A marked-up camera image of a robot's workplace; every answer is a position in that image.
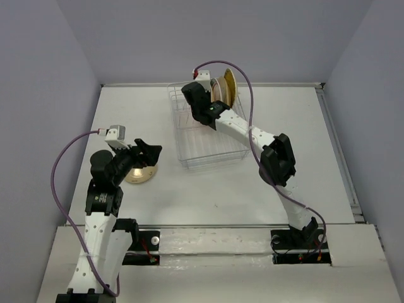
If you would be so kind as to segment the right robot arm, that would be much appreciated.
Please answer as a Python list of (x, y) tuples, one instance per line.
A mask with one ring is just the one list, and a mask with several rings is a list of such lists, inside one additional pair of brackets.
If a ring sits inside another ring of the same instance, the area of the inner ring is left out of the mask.
[(224, 102), (212, 102), (210, 94), (196, 81), (184, 85), (181, 92), (194, 120), (251, 149), (260, 177), (277, 192), (287, 214), (289, 230), (280, 241), (290, 245), (291, 249), (308, 247), (315, 237), (318, 223), (310, 209), (296, 201), (285, 189), (287, 181), (296, 173), (289, 137), (283, 133), (278, 136), (267, 133), (237, 115)]

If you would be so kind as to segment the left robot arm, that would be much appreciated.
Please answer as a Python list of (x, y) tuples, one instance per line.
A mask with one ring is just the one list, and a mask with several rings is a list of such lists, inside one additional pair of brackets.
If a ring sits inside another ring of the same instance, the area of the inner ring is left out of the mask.
[(90, 157), (85, 228), (83, 232), (73, 228), (81, 250), (67, 290), (57, 295), (56, 302), (115, 302), (121, 292), (124, 258), (140, 241), (137, 221), (119, 218), (124, 196), (121, 183), (131, 169), (155, 166), (162, 146), (141, 139), (127, 147), (108, 145), (109, 150)]

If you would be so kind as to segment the orange round plate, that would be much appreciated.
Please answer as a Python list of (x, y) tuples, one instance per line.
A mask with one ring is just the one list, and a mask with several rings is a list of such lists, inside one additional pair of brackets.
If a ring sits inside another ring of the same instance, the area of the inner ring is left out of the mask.
[(202, 126), (193, 118), (191, 109), (188, 107), (175, 112), (175, 125), (177, 129), (194, 129)]

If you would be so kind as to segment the white plate green rim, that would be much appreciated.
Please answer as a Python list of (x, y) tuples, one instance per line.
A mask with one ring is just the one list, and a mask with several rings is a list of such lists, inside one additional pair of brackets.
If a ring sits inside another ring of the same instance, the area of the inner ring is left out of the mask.
[(223, 84), (221, 78), (212, 78), (210, 80), (211, 85), (211, 102), (221, 101), (225, 103), (226, 101), (226, 87)]

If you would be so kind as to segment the small beige round plate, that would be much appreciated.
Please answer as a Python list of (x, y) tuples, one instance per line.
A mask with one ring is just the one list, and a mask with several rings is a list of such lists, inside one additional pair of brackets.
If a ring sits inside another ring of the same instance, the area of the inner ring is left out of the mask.
[(158, 165), (147, 166), (144, 168), (133, 168), (125, 177), (125, 181), (129, 184), (142, 184), (149, 181), (158, 171)]

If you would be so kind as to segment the beige oval flower plate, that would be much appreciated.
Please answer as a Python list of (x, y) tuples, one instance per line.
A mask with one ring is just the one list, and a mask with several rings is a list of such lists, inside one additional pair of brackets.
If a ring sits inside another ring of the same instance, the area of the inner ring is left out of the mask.
[(226, 82), (226, 79), (221, 76), (217, 79), (218, 81), (218, 85), (219, 85), (219, 89), (220, 89), (220, 100), (227, 104), (229, 107), (231, 107), (231, 94), (230, 94), (230, 88)]

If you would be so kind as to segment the yellow bear plate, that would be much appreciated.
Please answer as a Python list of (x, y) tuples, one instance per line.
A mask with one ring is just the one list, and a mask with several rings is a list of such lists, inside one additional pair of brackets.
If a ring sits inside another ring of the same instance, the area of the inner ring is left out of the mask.
[(210, 80), (211, 85), (211, 102), (221, 101), (222, 100), (222, 90), (220, 88), (220, 84), (217, 78), (212, 78)]

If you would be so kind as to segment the green woven bamboo tray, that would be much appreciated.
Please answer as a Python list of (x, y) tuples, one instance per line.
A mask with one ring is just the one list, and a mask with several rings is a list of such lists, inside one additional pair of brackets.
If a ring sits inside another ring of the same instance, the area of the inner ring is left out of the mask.
[(227, 68), (223, 77), (229, 88), (229, 107), (233, 107), (238, 96), (238, 87), (234, 72), (230, 68)]

